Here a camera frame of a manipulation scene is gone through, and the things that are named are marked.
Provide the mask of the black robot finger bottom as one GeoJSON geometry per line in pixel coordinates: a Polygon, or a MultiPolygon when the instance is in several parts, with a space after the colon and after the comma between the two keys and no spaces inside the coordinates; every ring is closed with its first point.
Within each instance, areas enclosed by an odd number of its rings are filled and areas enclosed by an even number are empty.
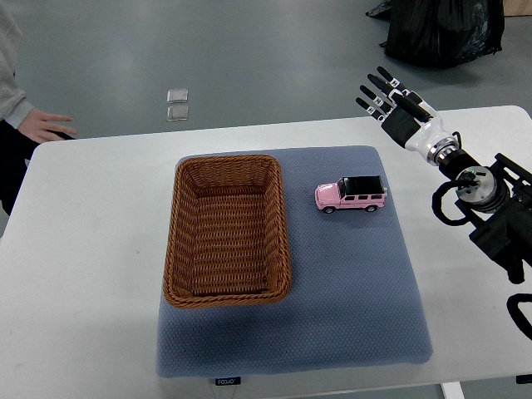
{"type": "Polygon", "coordinates": [[[383,123],[385,119],[387,118],[387,114],[383,112],[378,106],[371,106],[366,101],[364,101],[362,98],[357,97],[356,103],[371,117],[373,117],[376,121],[379,121],[380,123],[383,123]]]}

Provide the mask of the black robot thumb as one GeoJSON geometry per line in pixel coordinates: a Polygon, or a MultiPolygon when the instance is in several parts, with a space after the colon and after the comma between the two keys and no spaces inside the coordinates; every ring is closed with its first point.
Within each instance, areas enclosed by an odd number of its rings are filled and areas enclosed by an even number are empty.
{"type": "Polygon", "coordinates": [[[397,107],[404,110],[410,116],[414,117],[420,122],[428,122],[431,119],[431,114],[422,108],[418,103],[415,103],[411,98],[404,96],[400,91],[394,89],[389,94],[389,98],[397,105],[397,107]]]}

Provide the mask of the black robot finger second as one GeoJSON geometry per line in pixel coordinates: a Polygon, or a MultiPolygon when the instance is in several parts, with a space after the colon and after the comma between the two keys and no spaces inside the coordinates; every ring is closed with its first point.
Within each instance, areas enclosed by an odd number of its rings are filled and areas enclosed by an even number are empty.
{"type": "Polygon", "coordinates": [[[389,85],[387,85],[387,82],[384,80],[383,77],[368,74],[367,79],[389,99],[392,99],[395,95],[400,94],[398,90],[393,89],[389,85]]]}

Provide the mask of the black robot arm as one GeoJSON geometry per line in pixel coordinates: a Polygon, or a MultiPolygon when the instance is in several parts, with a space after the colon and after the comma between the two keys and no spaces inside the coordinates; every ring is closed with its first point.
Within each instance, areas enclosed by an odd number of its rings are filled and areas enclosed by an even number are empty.
{"type": "Polygon", "coordinates": [[[357,104],[401,148],[415,151],[448,179],[432,196],[444,224],[472,224],[470,240],[501,266],[513,284],[525,280],[531,262],[531,173],[502,154],[483,166],[445,130],[439,113],[383,67],[368,75],[357,104]]]}

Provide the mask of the black robot finger third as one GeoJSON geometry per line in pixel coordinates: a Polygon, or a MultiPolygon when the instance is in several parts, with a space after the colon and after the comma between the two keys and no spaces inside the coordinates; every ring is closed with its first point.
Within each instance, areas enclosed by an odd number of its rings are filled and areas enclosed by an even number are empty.
{"type": "Polygon", "coordinates": [[[364,85],[360,85],[359,87],[362,94],[364,94],[367,98],[366,101],[369,105],[379,107],[383,112],[385,113],[391,113],[393,111],[392,105],[390,105],[388,102],[384,101],[380,96],[375,94],[372,90],[370,90],[368,87],[364,85]]]}

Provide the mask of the person's bare hand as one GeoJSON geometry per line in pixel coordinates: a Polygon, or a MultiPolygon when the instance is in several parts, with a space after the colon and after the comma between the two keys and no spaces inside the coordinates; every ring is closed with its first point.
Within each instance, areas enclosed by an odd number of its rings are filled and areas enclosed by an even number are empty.
{"type": "Polygon", "coordinates": [[[42,144],[48,141],[63,140],[63,135],[76,135],[78,131],[63,122],[71,122],[70,116],[50,114],[33,109],[17,128],[24,136],[42,144]]]}

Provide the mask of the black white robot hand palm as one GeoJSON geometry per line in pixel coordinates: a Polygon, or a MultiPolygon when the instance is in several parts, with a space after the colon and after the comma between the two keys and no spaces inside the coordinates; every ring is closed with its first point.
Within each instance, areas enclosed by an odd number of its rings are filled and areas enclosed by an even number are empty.
{"type": "Polygon", "coordinates": [[[439,113],[425,103],[428,121],[419,121],[397,106],[381,116],[382,129],[402,148],[410,151],[435,151],[453,144],[452,135],[443,128],[439,113]]]}

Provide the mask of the black robot finger top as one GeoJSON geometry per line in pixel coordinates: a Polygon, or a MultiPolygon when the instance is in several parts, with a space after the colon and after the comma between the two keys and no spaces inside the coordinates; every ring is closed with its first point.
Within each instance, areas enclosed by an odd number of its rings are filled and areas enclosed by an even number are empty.
{"type": "Polygon", "coordinates": [[[395,78],[390,72],[388,72],[384,67],[378,66],[377,72],[384,78],[384,80],[387,82],[387,85],[389,85],[391,88],[400,91],[404,96],[408,96],[410,94],[410,91],[406,88],[406,86],[397,78],[395,78]]]}

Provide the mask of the grey sleeved forearm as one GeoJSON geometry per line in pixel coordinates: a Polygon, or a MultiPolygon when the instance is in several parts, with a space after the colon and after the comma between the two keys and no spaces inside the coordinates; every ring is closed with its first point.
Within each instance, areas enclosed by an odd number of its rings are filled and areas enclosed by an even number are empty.
{"type": "Polygon", "coordinates": [[[34,106],[15,78],[22,31],[1,3],[1,119],[18,129],[34,106]]]}

